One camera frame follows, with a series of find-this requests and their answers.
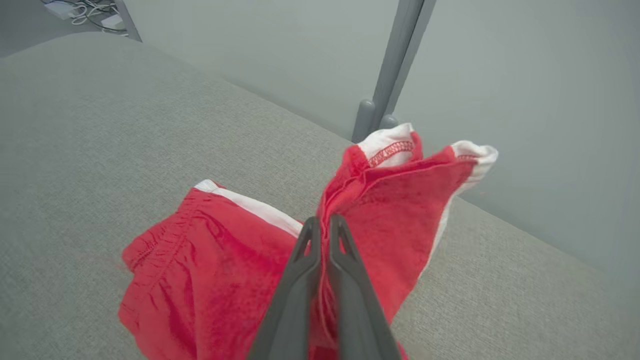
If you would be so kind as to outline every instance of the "white trim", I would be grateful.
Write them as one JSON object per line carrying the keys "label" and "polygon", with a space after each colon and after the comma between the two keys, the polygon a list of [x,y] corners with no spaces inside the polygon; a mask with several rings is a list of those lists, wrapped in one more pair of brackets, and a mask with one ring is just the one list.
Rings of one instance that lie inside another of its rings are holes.
{"label": "white trim", "polygon": [[[358,143],[358,146],[364,153],[364,156],[367,158],[367,160],[370,160],[378,152],[388,146],[391,146],[393,143],[405,141],[413,142],[413,138],[411,137],[412,131],[413,126],[408,122],[393,127],[392,129],[376,130],[369,136],[367,136],[365,140],[362,140],[360,143]],[[377,167],[393,167],[402,165],[409,161],[412,154],[413,152],[410,151],[398,152],[397,154],[389,157],[389,159],[386,159],[385,161],[380,163]]]}
{"label": "white trim", "polygon": [[491,169],[491,166],[498,159],[498,150],[489,145],[478,146],[468,140],[458,141],[456,143],[451,144],[451,149],[456,157],[460,156],[470,156],[473,157],[476,161],[473,170],[471,170],[471,174],[467,178],[467,180],[460,185],[456,191],[453,192],[449,200],[447,201],[447,205],[445,205],[444,210],[442,210],[442,216],[440,217],[440,222],[438,223],[438,231],[436,231],[436,237],[433,239],[433,246],[431,247],[431,252],[429,253],[429,259],[427,263],[424,265],[424,268],[420,272],[420,276],[418,279],[422,277],[424,271],[427,270],[431,259],[433,258],[433,253],[435,252],[440,240],[442,239],[442,234],[447,227],[447,221],[449,221],[449,208],[451,207],[451,202],[455,196],[465,192],[466,190],[472,188],[475,184],[480,182],[484,175]]}
{"label": "white trim", "polygon": [[250,197],[220,188],[216,183],[209,179],[200,181],[194,187],[203,192],[215,193],[216,195],[226,197],[227,199],[235,202],[241,208],[249,211],[269,224],[281,228],[295,238],[297,238],[298,235],[300,235],[300,231],[302,231],[302,224],[282,211]]}

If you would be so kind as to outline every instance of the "cable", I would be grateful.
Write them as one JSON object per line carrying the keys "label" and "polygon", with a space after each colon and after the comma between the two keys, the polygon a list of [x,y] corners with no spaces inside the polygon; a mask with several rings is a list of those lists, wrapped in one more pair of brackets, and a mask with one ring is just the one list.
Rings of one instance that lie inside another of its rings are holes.
{"label": "cable", "polygon": [[88,21],[100,29],[112,31],[114,33],[123,33],[127,31],[126,29],[107,28],[91,19],[92,16],[100,15],[100,13],[111,13],[111,10],[113,10],[115,13],[119,13],[115,8],[115,3],[110,3],[108,5],[98,5],[91,2],[90,0],[82,0],[81,2],[76,3],[76,5],[77,6],[74,9],[82,9],[82,12],[73,17],[74,19],[71,21],[73,25],[82,25]]}
{"label": "cable", "polygon": [[126,33],[127,31],[126,29],[107,28],[91,20],[92,16],[100,15],[101,13],[111,14],[112,12],[115,12],[116,14],[120,14],[115,3],[109,3],[108,5],[100,5],[100,3],[103,1],[104,0],[97,0],[96,2],[93,2],[91,0],[80,0],[77,3],[73,3],[67,0],[50,0],[50,1],[40,0],[40,2],[43,4],[67,3],[67,4],[73,5],[74,10],[81,9],[78,15],[71,16],[72,18],[71,24],[73,25],[82,25],[88,21],[88,22],[91,22],[93,25],[97,26],[98,28],[100,28],[103,33],[112,32],[112,33],[118,33],[119,35],[122,35],[122,36],[129,36],[129,34]]}
{"label": "cable", "polygon": [[51,0],[51,1],[44,1],[44,0],[40,0],[41,3],[43,4],[51,4],[51,3],[67,3],[67,4],[71,4],[71,5],[75,5],[76,3],[72,3],[71,1],[66,1],[66,0]]}
{"label": "cable", "polygon": [[111,29],[111,28],[105,28],[104,26],[102,26],[102,25],[98,24],[97,22],[95,22],[95,21],[91,20],[90,16],[92,15],[92,11],[94,11],[94,10],[95,10],[95,8],[94,8],[94,9],[92,9],[92,10],[87,14],[87,16],[86,16],[86,20],[87,20],[88,22],[91,22],[93,25],[96,25],[96,26],[97,26],[98,28],[100,28],[100,29],[113,31],[114,33],[123,33],[123,32],[125,32],[125,31],[126,31],[126,29]]}

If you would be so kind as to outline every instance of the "white stripe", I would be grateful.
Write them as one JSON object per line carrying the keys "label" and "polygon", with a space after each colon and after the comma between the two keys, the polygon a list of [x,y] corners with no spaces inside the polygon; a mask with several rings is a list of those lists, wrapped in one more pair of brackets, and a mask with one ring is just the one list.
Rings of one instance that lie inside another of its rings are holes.
{"label": "white stripe", "polygon": [[216,183],[209,179],[200,181],[195,188],[203,192],[215,193],[216,195],[224,196],[235,202],[241,208],[249,211],[269,224],[281,228],[295,238],[297,238],[298,235],[300,235],[300,231],[302,231],[302,224],[282,211],[261,201],[220,188]]}
{"label": "white stripe", "polygon": [[491,169],[491,166],[498,159],[498,150],[489,145],[478,146],[470,141],[462,140],[456,143],[451,144],[451,149],[453,153],[458,156],[472,156],[476,165],[474,165],[474,169],[471,171],[471,174],[467,178],[467,180],[460,185],[456,191],[453,192],[449,200],[447,201],[447,205],[445,205],[444,210],[442,211],[442,216],[440,217],[440,222],[438,223],[438,231],[436,231],[436,237],[433,240],[433,246],[431,247],[431,252],[429,253],[429,259],[427,263],[424,265],[424,268],[420,272],[420,276],[424,274],[424,271],[429,266],[431,262],[431,258],[433,257],[433,253],[435,252],[438,244],[440,243],[440,239],[442,239],[442,234],[444,233],[444,229],[447,227],[447,221],[449,221],[449,208],[451,207],[451,202],[455,196],[463,193],[467,189],[472,188],[476,183],[480,182],[484,175]]}

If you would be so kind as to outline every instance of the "gray wall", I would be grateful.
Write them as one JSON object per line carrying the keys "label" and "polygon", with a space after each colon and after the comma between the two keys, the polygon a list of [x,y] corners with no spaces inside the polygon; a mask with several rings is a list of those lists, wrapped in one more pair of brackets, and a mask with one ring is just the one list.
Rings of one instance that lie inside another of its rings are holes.
{"label": "gray wall", "polygon": [[146,44],[351,138],[397,0],[126,0]]}
{"label": "gray wall", "polygon": [[640,1],[438,0],[396,115],[500,151],[463,196],[640,285]]}

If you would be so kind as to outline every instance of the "gray pole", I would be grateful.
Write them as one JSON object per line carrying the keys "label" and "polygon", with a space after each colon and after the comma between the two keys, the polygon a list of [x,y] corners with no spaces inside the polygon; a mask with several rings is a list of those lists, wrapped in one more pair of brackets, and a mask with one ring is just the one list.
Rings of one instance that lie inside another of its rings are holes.
{"label": "gray pole", "polygon": [[361,142],[380,127],[397,123],[391,114],[435,3],[436,0],[399,0],[373,99],[360,102],[352,142]]}

